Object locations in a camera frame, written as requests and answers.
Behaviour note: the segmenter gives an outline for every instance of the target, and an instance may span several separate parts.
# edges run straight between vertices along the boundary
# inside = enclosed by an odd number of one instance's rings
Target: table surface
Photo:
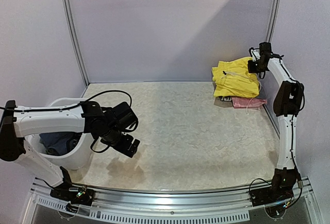
[[[93,153],[70,171],[73,182],[124,189],[211,189],[271,179],[279,139],[261,108],[234,109],[213,97],[212,82],[137,82],[89,85],[85,97],[104,90],[127,91],[141,144],[131,159],[113,149]],[[114,107],[129,98],[95,98]],[[101,150],[105,145],[95,146]]]

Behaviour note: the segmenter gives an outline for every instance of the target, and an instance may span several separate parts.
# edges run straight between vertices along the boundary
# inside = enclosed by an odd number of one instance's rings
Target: yellow cloth
[[[256,74],[249,73],[249,60],[252,60],[252,58],[245,57],[232,62],[219,61],[218,67],[212,68],[213,81],[217,85],[214,97],[239,96],[254,98],[259,95],[258,78]]]

